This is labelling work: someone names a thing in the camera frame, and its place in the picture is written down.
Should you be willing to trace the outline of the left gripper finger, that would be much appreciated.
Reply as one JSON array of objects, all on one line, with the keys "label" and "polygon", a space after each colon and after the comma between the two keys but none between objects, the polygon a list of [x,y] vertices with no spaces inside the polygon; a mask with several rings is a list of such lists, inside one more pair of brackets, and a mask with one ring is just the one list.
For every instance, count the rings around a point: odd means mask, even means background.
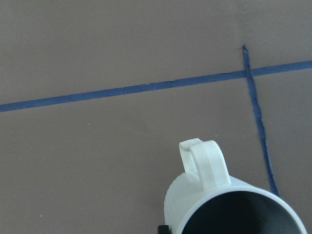
[{"label": "left gripper finger", "polygon": [[157,228],[158,234],[170,234],[170,228],[168,225],[159,225]]}]

